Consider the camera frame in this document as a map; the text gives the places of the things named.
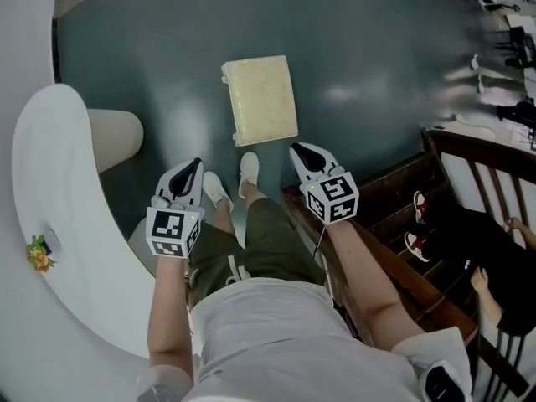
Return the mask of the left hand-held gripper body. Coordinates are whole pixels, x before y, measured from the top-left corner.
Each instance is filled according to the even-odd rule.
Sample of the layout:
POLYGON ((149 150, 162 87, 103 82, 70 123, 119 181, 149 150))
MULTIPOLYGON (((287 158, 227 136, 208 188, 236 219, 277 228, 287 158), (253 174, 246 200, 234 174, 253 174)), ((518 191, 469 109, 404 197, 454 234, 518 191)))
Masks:
POLYGON ((204 217, 203 176, 204 163, 196 157, 160 177, 146 220, 146 241, 154 255, 189 257, 204 217))

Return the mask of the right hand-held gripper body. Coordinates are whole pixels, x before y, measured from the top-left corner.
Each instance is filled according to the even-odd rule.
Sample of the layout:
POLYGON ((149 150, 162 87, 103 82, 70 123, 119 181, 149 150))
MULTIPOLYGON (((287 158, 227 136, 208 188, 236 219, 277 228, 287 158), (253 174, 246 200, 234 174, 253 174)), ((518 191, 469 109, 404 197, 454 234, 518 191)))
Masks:
POLYGON ((328 150, 294 142, 289 154, 306 206, 315 217, 330 225, 356 215, 359 191, 353 175, 328 150))

